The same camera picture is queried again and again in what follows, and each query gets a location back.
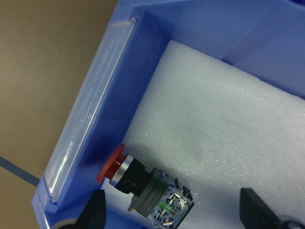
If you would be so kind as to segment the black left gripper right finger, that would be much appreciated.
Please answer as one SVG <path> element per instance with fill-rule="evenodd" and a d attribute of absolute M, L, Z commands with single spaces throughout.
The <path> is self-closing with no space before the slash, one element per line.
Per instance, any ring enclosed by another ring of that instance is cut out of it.
<path fill-rule="evenodd" d="M 245 229 L 288 228 L 252 188 L 240 190 L 240 221 Z"/>

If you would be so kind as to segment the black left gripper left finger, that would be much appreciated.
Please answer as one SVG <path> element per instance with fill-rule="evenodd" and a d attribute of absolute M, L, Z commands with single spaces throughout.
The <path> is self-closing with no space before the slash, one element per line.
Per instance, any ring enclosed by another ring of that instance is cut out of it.
<path fill-rule="evenodd" d="M 75 229 L 103 229 L 106 224 L 104 190 L 93 191 L 89 201 L 74 224 Z"/>

